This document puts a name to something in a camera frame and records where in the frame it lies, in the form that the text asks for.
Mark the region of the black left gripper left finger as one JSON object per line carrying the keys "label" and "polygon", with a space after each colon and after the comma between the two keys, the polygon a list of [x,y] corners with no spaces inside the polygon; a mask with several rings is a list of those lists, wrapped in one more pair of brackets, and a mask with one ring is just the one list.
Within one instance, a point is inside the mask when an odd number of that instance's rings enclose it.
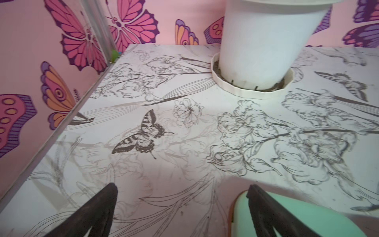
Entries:
{"label": "black left gripper left finger", "polygon": [[118,189],[109,183],[47,237],[107,237],[113,223]]}

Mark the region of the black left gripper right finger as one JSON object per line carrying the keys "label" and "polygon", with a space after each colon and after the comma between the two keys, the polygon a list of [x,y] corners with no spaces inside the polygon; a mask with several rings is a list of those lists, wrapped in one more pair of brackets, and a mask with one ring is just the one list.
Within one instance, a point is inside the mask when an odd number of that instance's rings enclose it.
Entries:
{"label": "black left gripper right finger", "polygon": [[246,197],[258,237],[320,237],[258,185],[250,185]]}

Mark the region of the green case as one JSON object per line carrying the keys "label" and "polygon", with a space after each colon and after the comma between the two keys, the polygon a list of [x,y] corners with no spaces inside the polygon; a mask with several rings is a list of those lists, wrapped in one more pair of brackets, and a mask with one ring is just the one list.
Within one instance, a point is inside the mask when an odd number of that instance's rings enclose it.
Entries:
{"label": "green case", "polygon": [[[250,215],[248,190],[239,194],[229,212],[229,237],[257,237]],[[364,237],[365,233],[346,216],[331,209],[267,192],[320,237]]]}

